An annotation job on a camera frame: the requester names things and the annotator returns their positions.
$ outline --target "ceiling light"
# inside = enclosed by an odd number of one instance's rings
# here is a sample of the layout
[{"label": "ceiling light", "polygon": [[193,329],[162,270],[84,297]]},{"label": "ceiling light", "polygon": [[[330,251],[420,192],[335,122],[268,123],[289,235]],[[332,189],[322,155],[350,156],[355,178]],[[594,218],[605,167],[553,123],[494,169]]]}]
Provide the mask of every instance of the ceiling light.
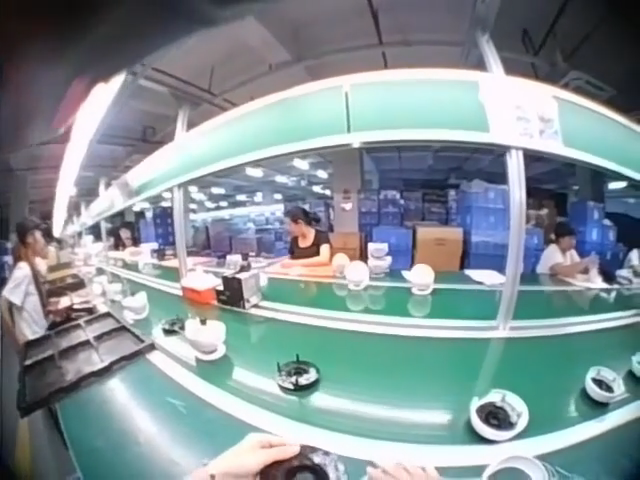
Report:
[{"label": "ceiling light", "polygon": [[296,157],[291,163],[293,163],[294,167],[299,168],[300,170],[309,170],[309,162],[302,160],[301,158]]},{"label": "ceiling light", "polygon": [[261,178],[264,177],[264,172],[258,167],[247,167],[244,169],[245,173],[250,177]]},{"label": "ceiling light", "polygon": [[607,184],[607,189],[608,190],[620,190],[622,188],[627,188],[627,186],[629,185],[629,182],[627,181],[616,181],[616,182],[609,182]]}]

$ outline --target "ceiling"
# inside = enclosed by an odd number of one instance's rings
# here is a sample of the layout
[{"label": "ceiling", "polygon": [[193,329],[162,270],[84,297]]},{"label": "ceiling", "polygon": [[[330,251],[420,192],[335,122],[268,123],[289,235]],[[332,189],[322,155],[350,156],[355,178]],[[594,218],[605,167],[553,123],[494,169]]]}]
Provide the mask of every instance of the ceiling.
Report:
[{"label": "ceiling", "polygon": [[[562,83],[569,72],[583,72],[602,83],[586,93],[623,112],[638,111],[640,62],[631,59],[640,44],[640,16],[633,5],[614,0],[259,4],[248,16],[200,31],[132,66],[82,165],[76,197],[92,200],[101,177],[118,178],[171,141],[181,105],[191,108],[192,128],[251,99],[311,80],[383,68],[483,68],[473,37],[479,24],[491,29],[508,73],[585,93],[575,83]],[[45,215],[65,142],[4,155],[7,170],[28,176],[32,206]],[[477,155],[458,156],[452,171],[436,173],[472,175],[488,165]],[[564,167],[557,162],[535,167],[545,178],[559,178],[556,168]],[[227,182],[233,183],[233,176]],[[0,187],[3,195],[6,202],[8,185]]]}]

